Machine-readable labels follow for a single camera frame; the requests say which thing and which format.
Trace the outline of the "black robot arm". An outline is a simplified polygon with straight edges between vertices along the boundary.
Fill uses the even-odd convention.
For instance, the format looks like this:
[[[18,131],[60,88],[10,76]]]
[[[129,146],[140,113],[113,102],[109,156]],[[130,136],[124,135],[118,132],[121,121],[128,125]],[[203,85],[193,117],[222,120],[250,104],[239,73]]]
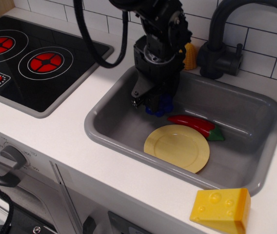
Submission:
[[[185,45],[191,31],[179,0],[113,0],[123,11],[140,17],[145,35],[134,44],[138,79],[131,92],[132,105],[158,117],[173,109],[180,72],[184,69]]]

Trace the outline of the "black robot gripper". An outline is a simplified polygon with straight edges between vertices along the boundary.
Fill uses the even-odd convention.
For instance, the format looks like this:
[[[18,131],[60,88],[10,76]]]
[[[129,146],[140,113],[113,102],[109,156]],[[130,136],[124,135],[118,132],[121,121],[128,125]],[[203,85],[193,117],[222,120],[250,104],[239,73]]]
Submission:
[[[131,103],[135,108],[144,105],[149,112],[159,110],[160,95],[174,97],[179,85],[179,74],[184,68],[185,49],[177,52],[168,61],[154,61],[154,54],[147,50],[147,36],[134,45],[137,82],[132,90]]]

